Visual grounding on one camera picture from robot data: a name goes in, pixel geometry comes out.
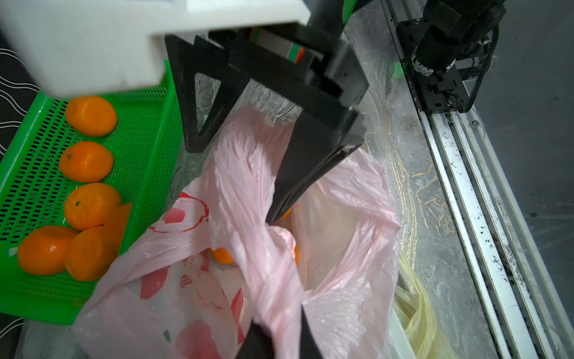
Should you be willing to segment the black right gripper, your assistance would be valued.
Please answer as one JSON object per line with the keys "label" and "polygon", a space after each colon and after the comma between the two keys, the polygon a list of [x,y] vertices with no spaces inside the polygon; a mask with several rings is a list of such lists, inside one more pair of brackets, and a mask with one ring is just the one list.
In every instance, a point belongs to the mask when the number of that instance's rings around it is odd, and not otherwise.
{"label": "black right gripper", "polygon": [[369,88],[355,52],[338,37],[298,24],[266,27],[297,44],[296,62],[255,44],[251,31],[210,31],[193,43],[165,37],[176,88],[185,149],[206,150],[251,79],[299,105],[266,222],[278,222],[327,172],[364,142],[363,115],[355,106]]}

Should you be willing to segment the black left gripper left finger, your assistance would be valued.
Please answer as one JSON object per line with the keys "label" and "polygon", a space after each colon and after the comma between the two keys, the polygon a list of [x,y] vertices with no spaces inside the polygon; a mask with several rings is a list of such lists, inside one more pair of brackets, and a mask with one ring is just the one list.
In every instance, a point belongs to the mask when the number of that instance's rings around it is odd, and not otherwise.
{"label": "black left gripper left finger", "polygon": [[240,348],[236,359],[274,359],[274,345],[267,331],[256,324],[251,323],[248,335]]}

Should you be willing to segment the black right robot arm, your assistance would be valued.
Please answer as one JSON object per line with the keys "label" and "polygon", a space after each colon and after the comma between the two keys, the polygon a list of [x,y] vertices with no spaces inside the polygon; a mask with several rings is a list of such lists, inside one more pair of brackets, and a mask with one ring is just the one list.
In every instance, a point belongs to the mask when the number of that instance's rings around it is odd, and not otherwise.
{"label": "black right robot arm", "polygon": [[[275,180],[266,221],[281,220],[300,196],[364,141],[357,106],[369,87],[354,50],[341,39],[363,1],[308,1],[308,24],[262,28],[227,26],[193,43],[165,39],[185,149],[203,152],[250,80],[302,109]],[[402,68],[425,112],[454,106],[468,112],[455,62],[484,52],[478,73],[490,67],[505,15],[502,1],[428,1],[421,19],[398,25]]]}

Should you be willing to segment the pink plastic bag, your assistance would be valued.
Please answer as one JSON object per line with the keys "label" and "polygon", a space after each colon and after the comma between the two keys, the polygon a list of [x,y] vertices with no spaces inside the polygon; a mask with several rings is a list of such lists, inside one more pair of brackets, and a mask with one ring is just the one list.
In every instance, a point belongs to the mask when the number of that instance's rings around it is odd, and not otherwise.
{"label": "pink plastic bag", "polygon": [[227,118],[201,176],[76,318],[89,356],[234,358],[255,322],[276,358],[299,358],[302,310],[323,358],[387,356],[400,224],[384,168],[357,150],[268,224],[293,129],[249,105]]}

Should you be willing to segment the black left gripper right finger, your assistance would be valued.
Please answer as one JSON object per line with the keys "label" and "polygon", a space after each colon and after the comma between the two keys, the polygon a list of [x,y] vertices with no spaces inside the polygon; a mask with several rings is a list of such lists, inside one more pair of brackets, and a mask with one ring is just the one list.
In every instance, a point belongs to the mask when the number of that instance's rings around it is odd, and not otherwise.
{"label": "black left gripper right finger", "polygon": [[312,336],[305,311],[301,311],[300,359],[323,359]]}

